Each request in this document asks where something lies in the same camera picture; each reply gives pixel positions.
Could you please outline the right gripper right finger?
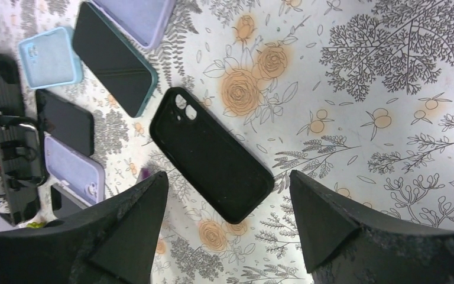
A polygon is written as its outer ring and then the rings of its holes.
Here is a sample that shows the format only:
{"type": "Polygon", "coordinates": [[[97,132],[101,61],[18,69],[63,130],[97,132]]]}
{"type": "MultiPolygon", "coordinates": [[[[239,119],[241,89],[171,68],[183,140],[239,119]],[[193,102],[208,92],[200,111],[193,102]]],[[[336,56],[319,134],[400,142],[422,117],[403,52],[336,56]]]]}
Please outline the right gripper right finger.
{"type": "Polygon", "coordinates": [[[454,231],[385,215],[297,170],[290,196],[315,283],[454,283],[454,231]]]}

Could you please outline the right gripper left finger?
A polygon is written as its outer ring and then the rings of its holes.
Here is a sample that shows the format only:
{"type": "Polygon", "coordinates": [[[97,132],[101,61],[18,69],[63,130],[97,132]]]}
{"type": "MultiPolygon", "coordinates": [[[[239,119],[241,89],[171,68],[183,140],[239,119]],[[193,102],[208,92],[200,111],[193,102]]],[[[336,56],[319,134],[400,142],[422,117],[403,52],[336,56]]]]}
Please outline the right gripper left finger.
{"type": "Polygon", "coordinates": [[[0,232],[0,283],[150,283],[168,177],[126,191],[43,228],[0,232]]]}

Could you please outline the lilac phone case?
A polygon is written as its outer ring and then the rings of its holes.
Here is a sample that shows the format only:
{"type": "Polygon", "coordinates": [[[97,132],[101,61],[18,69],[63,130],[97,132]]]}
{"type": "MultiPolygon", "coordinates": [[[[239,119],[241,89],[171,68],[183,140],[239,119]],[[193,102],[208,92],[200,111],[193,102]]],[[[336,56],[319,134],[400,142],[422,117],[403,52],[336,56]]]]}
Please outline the lilac phone case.
{"type": "Polygon", "coordinates": [[[46,168],[83,202],[94,205],[105,199],[105,171],[96,161],[52,136],[44,139],[46,168]]]}
{"type": "Polygon", "coordinates": [[[94,0],[92,3],[143,49],[153,50],[163,39],[176,0],[94,0]]]}

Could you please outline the black phone case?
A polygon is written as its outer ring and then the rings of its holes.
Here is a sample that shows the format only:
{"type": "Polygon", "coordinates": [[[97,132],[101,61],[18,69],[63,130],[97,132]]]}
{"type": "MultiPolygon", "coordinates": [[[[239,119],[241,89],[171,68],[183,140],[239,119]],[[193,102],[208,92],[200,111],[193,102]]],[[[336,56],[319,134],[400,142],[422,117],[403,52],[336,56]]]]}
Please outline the black phone case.
{"type": "Polygon", "coordinates": [[[271,172],[181,87],[169,88],[150,135],[218,214],[241,223],[273,190],[271,172]]]}

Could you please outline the black phone from blue case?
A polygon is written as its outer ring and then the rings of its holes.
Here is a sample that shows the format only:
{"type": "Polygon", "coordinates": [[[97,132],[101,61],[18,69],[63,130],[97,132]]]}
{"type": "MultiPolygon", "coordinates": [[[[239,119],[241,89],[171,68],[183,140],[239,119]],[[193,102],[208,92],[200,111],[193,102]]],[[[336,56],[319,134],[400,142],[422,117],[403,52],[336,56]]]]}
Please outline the black phone from blue case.
{"type": "Polygon", "coordinates": [[[46,89],[35,91],[35,101],[43,131],[85,156],[94,153],[95,124],[91,112],[46,89]]]}

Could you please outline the light blue phone case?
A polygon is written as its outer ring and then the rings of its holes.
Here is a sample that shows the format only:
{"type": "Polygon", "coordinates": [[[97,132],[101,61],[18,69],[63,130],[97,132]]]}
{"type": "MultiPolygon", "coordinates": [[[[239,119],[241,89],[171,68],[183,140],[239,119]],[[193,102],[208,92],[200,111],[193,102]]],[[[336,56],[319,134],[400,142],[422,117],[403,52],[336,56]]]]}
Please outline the light blue phone case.
{"type": "Polygon", "coordinates": [[[23,39],[18,55],[31,89],[72,85],[83,80],[80,57],[73,49],[74,29],[59,26],[23,39]]]}

